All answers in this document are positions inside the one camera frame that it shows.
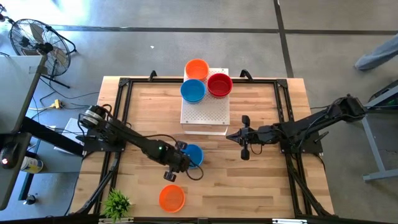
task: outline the orange bowl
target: orange bowl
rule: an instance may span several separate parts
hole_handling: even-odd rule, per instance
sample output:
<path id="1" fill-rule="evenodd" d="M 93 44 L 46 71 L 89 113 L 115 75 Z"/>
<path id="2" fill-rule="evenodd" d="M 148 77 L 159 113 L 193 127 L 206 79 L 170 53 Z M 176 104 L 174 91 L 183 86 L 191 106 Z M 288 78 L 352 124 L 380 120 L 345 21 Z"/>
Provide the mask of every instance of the orange bowl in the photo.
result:
<path id="1" fill-rule="evenodd" d="M 166 212 L 181 210 L 185 203 L 185 194 L 181 187 L 170 184 L 163 188 L 159 195 L 159 205 Z"/>
<path id="2" fill-rule="evenodd" d="M 209 65 L 202 59 L 193 59 L 185 66 L 188 78 L 205 80 L 209 74 Z"/>

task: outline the red bowl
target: red bowl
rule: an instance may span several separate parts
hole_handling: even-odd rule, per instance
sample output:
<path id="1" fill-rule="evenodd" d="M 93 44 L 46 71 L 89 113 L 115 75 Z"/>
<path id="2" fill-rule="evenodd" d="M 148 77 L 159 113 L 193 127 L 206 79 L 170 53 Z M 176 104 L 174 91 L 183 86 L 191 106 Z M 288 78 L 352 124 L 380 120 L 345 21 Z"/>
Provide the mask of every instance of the red bowl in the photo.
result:
<path id="1" fill-rule="evenodd" d="M 214 74 L 207 80 L 207 89 L 214 97 L 225 97 L 232 90 L 232 79 L 222 73 Z"/>

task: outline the concrete floor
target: concrete floor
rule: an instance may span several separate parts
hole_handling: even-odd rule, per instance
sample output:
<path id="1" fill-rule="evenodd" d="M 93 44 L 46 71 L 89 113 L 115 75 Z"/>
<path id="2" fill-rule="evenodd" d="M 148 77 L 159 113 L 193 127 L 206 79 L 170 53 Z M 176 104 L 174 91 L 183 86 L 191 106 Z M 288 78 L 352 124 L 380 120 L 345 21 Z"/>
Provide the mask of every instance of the concrete floor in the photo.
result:
<path id="1" fill-rule="evenodd" d="M 279 2 L 286 29 L 398 30 L 398 1 L 395 0 Z M 273 0 L 43 0 L 40 4 L 34 0 L 8 0 L 2 4 L 14 20 L 33 18 L 48 24 L 278 28 Z M 156 70 L 159 75 L 182 75 L 181 68 L 186 61 L 195 57 L 205 59 L 211 67 L 229 68 L 231 76 L 238 76 L 243 68 L 255 77 L 287 76 L 279 34 L 60 33 L 72 40 L 79 51 L 73 55 L 67 73 L 59 77 L 72 89 L 55 86 L 68 96 L 99 91 L 105 75 L 149 75 L 151 70 Z M 305 79 L 310 105 L 327 105 L 347 93 L 365 103 L 375 91 L 395 80 L 398 58 L 367 73 L 353 69 L 353 64 L 362 54 L 391 37 L 287 35 L 294 77 Z M 0 51 L 15 55 L 4 24 L 0 24 Z M 48 93 L 49 88 L 39 83 L 35 98 Z M 56 98 L 63 99 L 53 95 L 44 102 L 50 104 Z M 96 99 L 97 95 L 91 95 L 65 101 L 90 105 Z M 79 112 L 82 110 L 46 111 L 40 116 L 40 122 L 64 127 L 68 119 L 77 118 Z M 28 116 L 33 115 L 33 112 L 28 112 Z M 361 125 L 338 123 L 327 130 L 330 134 L 322 144 L 335 213 L 346 218 L 396 222 L 398 178 L 369 184 L 362 181 L 363 174 L 375 172 L 377 167 Z M 383 156 L 395 154 L 388 152 Z M 387 161 L 387 167 L 398 168 L 397 160 Z M 30 192 L 38 194 L 41 202 L 27 208 L 22 206 L 22 202 L 12 201 L 5 211 L 0 212 L 0 220 L 63 215 L 68 208 L 76 176 L 76 173 L 35 176 Z M 16 189 L 21 186 L 20 179 Z M 13 193 L 11 200 L 16 200 L 15 195 L 17 192 Z"/>

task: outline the white pegboard platform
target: white pegboard platform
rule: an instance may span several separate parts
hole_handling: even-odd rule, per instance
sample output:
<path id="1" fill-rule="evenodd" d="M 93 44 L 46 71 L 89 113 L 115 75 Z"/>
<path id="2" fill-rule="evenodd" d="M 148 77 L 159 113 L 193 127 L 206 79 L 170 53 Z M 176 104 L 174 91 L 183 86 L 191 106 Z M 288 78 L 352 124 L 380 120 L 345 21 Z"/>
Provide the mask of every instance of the white pegboard platform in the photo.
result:
<path id="1" fill-rule="evenodd" d="M 190 104 L 184 99 L 181 108 L 181 124 L 205 124 L 205 125 L 229 125 L 229 96 L 215 98 L 207 90 L 207 80 L 216 73 L 228 75 L 227 68 L 210 68 L 204 84 L 206 85 L 206 95 L 197 104 Z M 184 72 L 184 81 L 188 80 Z"/>

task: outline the blue bowl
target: blue bowl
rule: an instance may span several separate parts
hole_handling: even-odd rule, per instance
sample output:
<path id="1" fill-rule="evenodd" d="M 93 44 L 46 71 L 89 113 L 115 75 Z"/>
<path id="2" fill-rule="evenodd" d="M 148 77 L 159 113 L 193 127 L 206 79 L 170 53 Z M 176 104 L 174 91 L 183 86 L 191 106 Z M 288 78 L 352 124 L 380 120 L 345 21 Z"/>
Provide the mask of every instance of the blue bowl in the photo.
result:
<path id="1" fill-rule="evenodd" d="M 194 144 L 187 145 L 187 148 L 183 149 L 182 152 L 188 155 L 189 158 L 198 166 L 201 165 L 203 159 L 205 158 L 203 150 L 199 146 Z M 197 168 L 197 166 L 193 165 L 193 163 L 190 163 L 189 168 Z"/>
<path id="2" fill-rule="evenodd" d="M 180 89 L 182 98 L 189 103 L 199 103 L 206 94 L 206 86 L 196 79 L 185 81 Z"/>

